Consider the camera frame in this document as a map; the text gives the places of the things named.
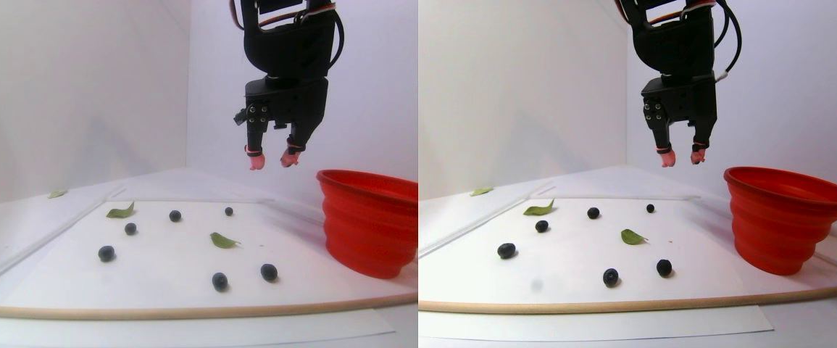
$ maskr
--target wooden rod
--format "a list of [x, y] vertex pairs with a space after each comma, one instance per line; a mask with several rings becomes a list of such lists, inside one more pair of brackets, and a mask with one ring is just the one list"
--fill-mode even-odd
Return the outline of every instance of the wooden rod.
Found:
[[465, 304], [464, 302], [419, 301], [418, 310], [489, 315], [564, 315], [587, 314], [587, 312], [640, 312], [739, 305], [771, 305], [831, 297], [837, 297], [837, 287], [705, 299], [653, 299], [653, 301], [587, 302], [587, 304]]
[[0, 306], [0, 318], [45, 320], [180, 320], [256, 318], [274, 315], [311, 315], [319, 312], [343, 312], [391, 305], [414, 304], [418, 292], [322, 304], [288, 304], [246, 307], [156, 308], [156, 309], [64, 309]]

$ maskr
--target basil leaf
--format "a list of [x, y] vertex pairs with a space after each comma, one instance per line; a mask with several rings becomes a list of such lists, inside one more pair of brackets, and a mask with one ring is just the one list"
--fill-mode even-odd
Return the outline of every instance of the basil leaf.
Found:
[[528, 207], [525, 210], [525, 215], [547, 215], [548, 212], [554, 211], [554, 200], [550, 199], [550, 205], [546, 207]]
[[212, 236], [212, 244], [215, 244], [216, 247], [222, 249], [228, 249], [231, 246], [235, 246], [235, 244], [241, 244], [241, 242], [232, 241], [232, 239], [225, 238], [225, 236], [220, 235], [218, 232], [212, 232], [210, 236]]
[[48, 199], [56, 199], [58, 196], [64, 196], [64, 193], [67, 193], [67, 190], [51, 192], [51, 194], [48, 195]]
[[470, 193], [470, 196], [479, 196], [483, 193], [488, 193], [491, 190], [492, 190], [492, 188], [480, 188], [480, 189], [475, 190], [473, 193]]
[[113, 209], [107, 213], [106, 218], [114, 218], [114, 219], [124, 219], [131, 216], [131, 213], [134, 212], [134, 202], [131, 202], [131, 205], [125, 210], [121, 209]]
[[646, 238], [634, 233], [634, 231], [631, 231], [630, 229], [625, 229], [621, 231], [621, 241], [624, 241], [625, 243], [628, 243], [630, 245], [640, 244], [644, 241], [644, 239]]

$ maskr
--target white backdrop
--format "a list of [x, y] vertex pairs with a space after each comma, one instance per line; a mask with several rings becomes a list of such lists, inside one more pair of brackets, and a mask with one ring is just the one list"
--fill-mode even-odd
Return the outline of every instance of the white backdrop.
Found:
[[[689, 162], [693, 130], [676, 123], [670, 127], [676, 166], [660, 167], [640, 96], [657, 73], [638, 59], [629, 37], [629, 165], [720, 196], [728, 196], [724, 170], [739, 165], [775, 167], [837, 183], [837, 1], [728, 4], [740, 22], [744, 45], [730, 76], [717, 83], [719, 114], [702, 165]], [[666, 9], [678, 9], [673, 6]], [[717, 32], [722, 12], [719, 7], [712, 12]], [[732, 29], [717, 47], [716, 73], [732, 59], [734, 38]]]
[[316, 208], [322, 192], [315, 175], [322, 169], [417, 180], [416, 7], [417, 0], [338, 2], [346, 40], [328, 73], [322, 125], [290, 168], [279, 163], [289, 129], [267, 130], [267, 164], [252, 172], [243, 152], [246, 127], [232, 118], [245, 105], [245, 83], [263, 72], [243, 55], [243, 33], [228, 2], [193, 0], [187, 165]]
[[609, 1], [422, 1], [419, 195], [625, 162], [624, 40]]
[[0, 202], [184, 166], [189, 12], [0, 1]]

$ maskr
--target orange wire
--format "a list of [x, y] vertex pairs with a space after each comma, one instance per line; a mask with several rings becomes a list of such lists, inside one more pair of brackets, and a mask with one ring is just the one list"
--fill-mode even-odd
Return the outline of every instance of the orange wire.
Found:
[[[237, 9], [235, 8], [235, 0], [230, 0], [229, 1], [229, 6], [230, 6], [230, 9], [232, 9], [232, 20], [235, 21], [235, 26], [237, 26], [238, 29], [243, 30], [243, 27], [241, 26], [241, 23], [238, 22], [238, 14], [237, 14]], [[328, 9], [328, 7], [334, 7], [334, 6], [335, 6], [335, 4], [326, 4], [323, 7], [318, 7], [318, 9], [313, 9], [312, 12], [315, 12], [315, 11], [318, 11], [318, 10], [321, 10], [321, 9]], [[275, 23], [275, 22], [280, 21], [280, 20], [290, 19], [290, 17], [295, 17], [300, 12], [302, 12], [302, 11], [290, 12], [288, 14], [282, 14], [282, 15], [280, 14], [280, 16], [272, 17], [272, 19], [262, 21], [260, 24], [258, 24], [258, 26], [262, 27], [262, 26], [265, 26], [267, 24]]]
[[673, 13], [670, 13], [670, 14], [664, 14], [663, 16], [660, 16], [655, 20], [651, 20], [650, 24], [657, 24], [657, 23], [660, 23], [661, 21], [664, 21], [664, 20], [672, 20], [672, 19], [674, 19], [674, 17], [679, 17], [682, 13], [683, 13], [683, 11], [677, 11], [677, 12], [673, 12]]

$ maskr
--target silicone bowl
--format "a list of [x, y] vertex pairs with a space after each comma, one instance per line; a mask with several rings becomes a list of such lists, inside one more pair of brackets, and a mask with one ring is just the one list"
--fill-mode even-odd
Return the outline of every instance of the silicone bowl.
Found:
[[345, 170], [317, 177], [328, 252], [366, 276], [398, 276], [418, 250], [418, 183]]
[[837, 221], [837, 185], [759, 167], [724, 171], [733, 213], [733, 245], [750, 265], [793, 275]]

